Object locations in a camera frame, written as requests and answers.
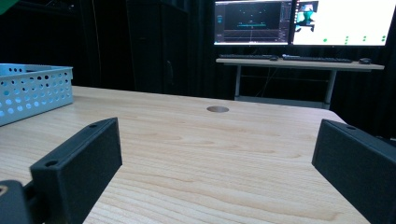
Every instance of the perforated metal basket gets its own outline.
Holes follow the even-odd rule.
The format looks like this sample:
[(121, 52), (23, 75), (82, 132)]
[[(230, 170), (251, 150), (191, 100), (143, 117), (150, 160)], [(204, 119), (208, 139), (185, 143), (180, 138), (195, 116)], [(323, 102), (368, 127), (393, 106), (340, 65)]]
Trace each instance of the perforated metal basket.
[(0, 126), (73, 103), (72, 67), (0, 63)]

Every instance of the desk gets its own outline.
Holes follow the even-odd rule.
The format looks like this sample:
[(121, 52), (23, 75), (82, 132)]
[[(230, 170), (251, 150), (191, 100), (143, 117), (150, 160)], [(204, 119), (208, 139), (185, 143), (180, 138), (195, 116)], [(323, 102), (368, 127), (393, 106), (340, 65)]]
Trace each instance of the desk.
[[(242, 96), (239, 95), (239, 86), (241, 81), (241, 67), (242, 66), (259, 66), (259, 67), (277, 67), (277, 68), (294, 68), (294, 69), (316, 69), (316, 70), (329, 70), (330, 80), (328, 83), (326, 96), (323, 103), (314, 102), (296, 102), (288, 100), (278, 100), (281, 104), (286, 105), (308, 105), (311, 107), (329, 109), (332, 101), (332, 89), (334, 87), (335, 77), (338, 71), (351, 71), (351, 72), (371, 72), (372, 70), (383, 70), (383, 65), (378, 64), (359, 64), (353, 63), (316, 63), (316, 62), (297, 62), (297, 61), (278, 61), (269, 60), (252, 60), (252, 59), (216, 59), (217, 63), (224, 63), (225, 65), (236, 65), (236, 84), (235, 84), (235, 101), (240, 100)], [(262, 99), (264, 103), (275, 103), (274, 99)]]
[[(0, 179), (86, 125), (119, 118), (123, 165), (86, 223), (367, 223), (312, 166), (332, 111), (73, 87), (75, 102), (0, 127)], [(225, 113), (206, 110), (212, 105)]]

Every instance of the white monitor display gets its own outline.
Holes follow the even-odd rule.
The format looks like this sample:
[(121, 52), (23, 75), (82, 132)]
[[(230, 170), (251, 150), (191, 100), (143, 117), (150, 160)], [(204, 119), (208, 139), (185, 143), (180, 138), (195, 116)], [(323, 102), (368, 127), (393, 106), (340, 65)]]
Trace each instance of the white monitor display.
[(291, 0), (215, 2), (215, 45), (288, 45)]
[(385, 46), (396, 0), (296, 0), (292, 45)]

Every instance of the dark background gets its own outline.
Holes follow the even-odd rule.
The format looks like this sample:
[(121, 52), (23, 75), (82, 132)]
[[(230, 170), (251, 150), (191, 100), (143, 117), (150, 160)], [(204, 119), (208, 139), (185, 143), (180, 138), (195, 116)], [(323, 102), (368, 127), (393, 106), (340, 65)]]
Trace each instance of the dark background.
[[(20, 1), (0, 16), (0, 63), (71, 65), (74, 67), (74, 85), (139, 91), (135, 81), (140, 70), (134, 69), (134, 65), (136, 59), (143, 55), (132, 48), (131, 43), (134, 41), (131, 36), (138, 31), (131, 29), (131, 24), (134, 24), (130, 14), (133, 4), (126, 2), (139, 0)], [(185, 72), (180, 78), (184, 85), (176, 85), (183, 90), (165, 88), (166, 85), (173, 85), (172, 71), (176, 66), (164, 63), (159, 65), (163, 66), (163, 72), (166, 71), (166, 76), (160, 77), (161, 82), (165, 84), (158, 89), (159, 92), (232, 100), (236, 68), (216, 63), (221, 53), (286, 53), (351, 60), (371, 58), (373, 63), (385, 65), (385, 69), (371, 73), (339, 72), (335, 80), (330, 110), (345, 122), (367, 133), (387, 138), (396, 137), (395, 18), (384, 48), (214, 47), (213, 1), (144, 2), (152, 3), (152, 7), (156, 7), (160, 14), (159, 5), (162, 4), (181, 9), (187, 14), (187, 19), (180, 22), (180, 25), (187, 26), (188, 32), (182, 34), (187, 40), (186, 49), (169, 49), (163, 41), (159, 42), (158, 48), (151, 48), (158, 49), (158, 55), (163, 57), (165, 51), (187, 51), (186, 68), (183, 68)], [(162, 22), (164, 16), (166, 15), (161, 14), (156, 17), (159, 18), (159, 24), (148, 23), (145, 29), (155, 30), (158, 26), (163, 33), (169, 31)], [(145, 38), (140, 38), (139, 41), (149, 43), (149, 39)], [(259, 77), (243, 78), (241, 93), (261, 96), (266, 77), (273, 72), (274, 69), (268, 71), (268, 68), (243, 68), (244, 74)], [(149, 81), (150, 72), (146, 74)], [(268, 82), (263, 96), (321, 101), (325, 95), (328, 78), (328, 71), (278, 69)]]

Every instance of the cable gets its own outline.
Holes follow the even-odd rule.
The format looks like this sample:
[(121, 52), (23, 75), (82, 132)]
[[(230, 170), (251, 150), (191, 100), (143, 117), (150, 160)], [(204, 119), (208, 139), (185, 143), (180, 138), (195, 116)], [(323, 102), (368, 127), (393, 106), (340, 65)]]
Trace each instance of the cable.
[(256, 97), (257, 97), (260, 93), (262, 94), (261, 97), (264, 96), (265, 90), (267, 89), (267, 85), (268, 85), (268, 83), (270, 82), (270, 80), (275, 76), (276, 72), (277, 72), (277, 68), (275, 69), (275, 71), (274, 71), (272, 74), (270, 74), (270, 73), (271, 73), (271, 68), (268, 68), (267, 79), (265, 80), (265, 83), (264, 83), (264, 85), (262, 86), (262, 88), (260, 89), (260, 91), (257, 92)]

